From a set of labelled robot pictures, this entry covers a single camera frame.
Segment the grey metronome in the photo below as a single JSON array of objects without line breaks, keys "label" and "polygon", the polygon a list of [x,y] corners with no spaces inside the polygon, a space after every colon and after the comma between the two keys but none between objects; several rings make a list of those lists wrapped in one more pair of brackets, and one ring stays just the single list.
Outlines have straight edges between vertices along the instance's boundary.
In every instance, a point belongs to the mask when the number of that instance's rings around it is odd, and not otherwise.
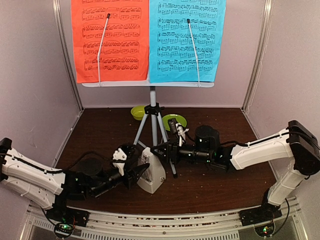
[{"label": "grey metronome", "polygon": [[138,159],[138,165],[149,163],[149,167],[141,175],[137,184],[144,191],[154,194],[166,180],[166,171],[159,158],[146,147]]}]

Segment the white perforated music stand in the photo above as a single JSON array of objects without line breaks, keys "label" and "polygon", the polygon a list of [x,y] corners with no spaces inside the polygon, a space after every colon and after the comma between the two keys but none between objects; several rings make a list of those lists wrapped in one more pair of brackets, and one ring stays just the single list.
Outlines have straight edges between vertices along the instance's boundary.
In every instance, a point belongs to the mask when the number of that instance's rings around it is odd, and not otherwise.
[{"label": "white perforated music stand", "polygon": [[[149,57],[150,57],[150,1],[149,2]],[[147,78],[145,80],[141,81],[100,81],[96,83],[80,83],[82,85],[90,84],[95,87],[103,87],[106,84],[118,84],[118,83],[124,83],[126,86],[129,86],[130,84],[143,84],[145,86],[149,86],[150,88],[150,103],[148,106],[145,107],[145,115],[151,117],[151,124],[152,124],[152,138],[153,142],[157,142],[157,128],[163,128],[163,124],[161,121],[161,108],[159,104],[156,101],[156,91],[155,87],[158,85],[169,85],[172,84],[173,86],[177,87],[183,87],[183,86],[188,86],[188,87],[199,87],[201,88],[204,83],[201,85],[197,85],[194,82],[163,82],[163,83],[151,83],[150,82],[150,76],[149,76],[149,58],[148,58],[148,72],[147,72]]]}]

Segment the blue sheet music paper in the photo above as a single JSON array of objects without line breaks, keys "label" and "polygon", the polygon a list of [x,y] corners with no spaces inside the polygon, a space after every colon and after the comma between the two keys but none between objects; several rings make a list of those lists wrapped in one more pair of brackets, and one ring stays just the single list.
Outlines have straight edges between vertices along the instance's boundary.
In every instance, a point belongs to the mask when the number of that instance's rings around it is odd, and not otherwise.
[{"label": "blue sheet music paper", "polygon": [[221,55],[225,0],[149,2],[149,80],[152,84],[213,83]]}]

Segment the red sheet music paper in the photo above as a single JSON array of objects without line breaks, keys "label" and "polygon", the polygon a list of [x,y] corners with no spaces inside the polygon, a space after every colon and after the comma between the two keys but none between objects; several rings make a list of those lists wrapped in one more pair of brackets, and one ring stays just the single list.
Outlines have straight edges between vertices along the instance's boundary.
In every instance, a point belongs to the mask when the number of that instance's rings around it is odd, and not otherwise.
[{"label": "red sheet music paper", "polygon": [[77,83],[147,79],[149,1],[73,0],[71,26]]}]

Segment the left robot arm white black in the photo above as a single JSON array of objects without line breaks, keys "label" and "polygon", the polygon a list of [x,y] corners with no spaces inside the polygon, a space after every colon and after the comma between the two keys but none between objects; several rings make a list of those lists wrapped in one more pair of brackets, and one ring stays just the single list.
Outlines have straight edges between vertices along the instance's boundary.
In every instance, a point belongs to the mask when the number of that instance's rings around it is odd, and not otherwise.
[{"label": "left robot arm white black", "polygon": [[109,190],[124,184],[127,188],[138,182],[149,168],[149,163],[132,167],[133,145],[122,145],[113,153],[111,168],[89,175],[70,168],[58,169],[36,162],[12,147],[12,140],[0,141],[0,182],[22,197],[52,211],[61,222],[72,218],[67,200],[84,201],[87,196],[98,198]]}]

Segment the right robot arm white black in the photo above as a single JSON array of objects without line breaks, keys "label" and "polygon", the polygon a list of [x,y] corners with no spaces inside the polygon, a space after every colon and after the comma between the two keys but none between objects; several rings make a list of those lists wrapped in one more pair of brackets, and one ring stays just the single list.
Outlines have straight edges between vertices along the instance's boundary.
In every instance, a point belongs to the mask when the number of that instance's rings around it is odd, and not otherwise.
[{"label": "right robot arm white black", "polygon": [[317,138],[297,120],[287,128],[255,141],[220,142],[220,133],[209,125],[196,128],[193,144],[187,144],[173,123],[169,124],[176,139],[151,148],[159,159],[173,165],[181,160],[205,163],[225,171],[277,159],[290,159],[286,172],[266,192],[262,205],[256,210],[259,220],[268,220],[286,197],[300,183],[320,171],[320,147]]}]

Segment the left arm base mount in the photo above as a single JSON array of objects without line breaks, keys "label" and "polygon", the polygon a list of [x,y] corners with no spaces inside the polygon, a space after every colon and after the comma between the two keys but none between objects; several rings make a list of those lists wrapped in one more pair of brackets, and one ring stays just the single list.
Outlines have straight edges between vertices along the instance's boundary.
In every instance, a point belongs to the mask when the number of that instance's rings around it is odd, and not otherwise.
[{"label": "left arm base mount", "polygon": [[86,227],[90,213],[85,210],[67,207],[64,210],[41,208],[45,218],[53,225],[53,233],[59,239],[69,238],[76,227]]}]

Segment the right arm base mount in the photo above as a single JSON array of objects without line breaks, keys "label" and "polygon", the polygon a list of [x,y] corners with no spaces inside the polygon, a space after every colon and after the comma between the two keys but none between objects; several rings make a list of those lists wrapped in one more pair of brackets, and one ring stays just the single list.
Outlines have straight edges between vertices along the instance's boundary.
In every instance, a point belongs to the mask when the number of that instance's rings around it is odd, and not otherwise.
[{"label": "right arm base mount", "polygon": [[282,212],[276,210],[261,210],[260,207],[241,210],[239,217],[242,226],[254,226],[255,233],[262,238],[271,237],[276,232],[274,220],[280,218]]}]

